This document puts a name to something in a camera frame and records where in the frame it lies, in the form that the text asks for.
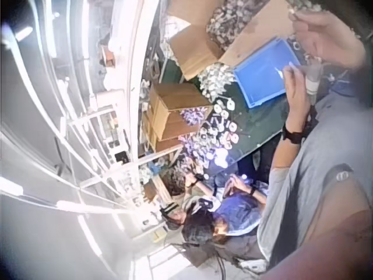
bottle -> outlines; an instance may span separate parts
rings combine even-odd
[[[322,64],[319,62],[312,63],[307,67],[305,74],[305,88],[310,98],[311,105],[315,105],[317,98],[317,91],[319,89],[322,75]]]

t-shirt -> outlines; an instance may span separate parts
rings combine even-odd
[[[259,202],[245,192],[225,198],[214,213],[228,223],[227,236],[240,236],[257,227],[261,220]]]
[[[373,111],[358,100],[330,92],[316,105],[318,125],[309,134],[289,169],[273,169],[269,196],[258,229],[258,243],[270,259],[279,234],[286,201],[298,182],[298,240],[300,246],[330,184],[324,180],[338,165],[347,165],[372,201]]]

hand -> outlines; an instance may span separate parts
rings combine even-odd
[[[233,187],[235,187],[235,188],[237,188],[241,191],[250,192],[250,190],[251,190],[251,187],[245,185],[243,180],[235,174],[231,174],[230,181],[231,181],[231,185]]]
[[[303,73],[293,66],[286,66],[283,73],[286,97],[290,107],[286,129],[289,132],[302,132],[311,108],[305,89],[305,78]]]
[[[289,18],[303,49],[342,67],[362,66],[365,49],[350,28],[330,12],[298,11]]]
[[[193,173],[189,172],[185,174],[185,186],[189,187],[191,184],[194,184],[196,182],[196,177],[193,175]]]

black wristband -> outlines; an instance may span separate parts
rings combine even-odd
[[[194,187],[198,182],[200,182],[200,179],[197,178],[196,181],[192,183],[188,188]]]
[[[256,188],[255,187],[251,187],[250,195],[252,196],[255,191],[256,191]]]

box flap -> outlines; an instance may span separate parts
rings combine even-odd
[[[209,38],[206,28],[201,26],[191,25],[179,32],[171,39],[170,46],[186,80],[194,78],[223,55]]]
[[[286,39],[293,34],[287,6],[285,0],[270,0],[252,18],[219,61],[236,66],[274,37]]]
[[[171,0],[167,13],[206,28],[213,12],[224,0]]]
[[[159,84],[155,86],[158,96],[169,111],[212,106],[192,83]]]

